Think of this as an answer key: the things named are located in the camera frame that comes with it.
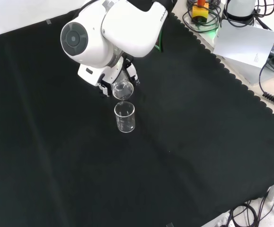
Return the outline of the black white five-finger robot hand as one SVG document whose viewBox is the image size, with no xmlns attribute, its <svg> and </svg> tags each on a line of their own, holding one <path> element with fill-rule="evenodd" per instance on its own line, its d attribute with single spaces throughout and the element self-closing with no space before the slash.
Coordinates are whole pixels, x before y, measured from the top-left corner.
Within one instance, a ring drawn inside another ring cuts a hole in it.
<svg viewBox="0 0 274 227">
<path fill-rule="evenodd" d="M 132 60 L 120 57 L 113 66 L 100 69 L 101 75 L 95 86 L 105 96 L 113 95 L 118 100 L 127 100 L 139 84 L 136 68 Z"/>
</svg>

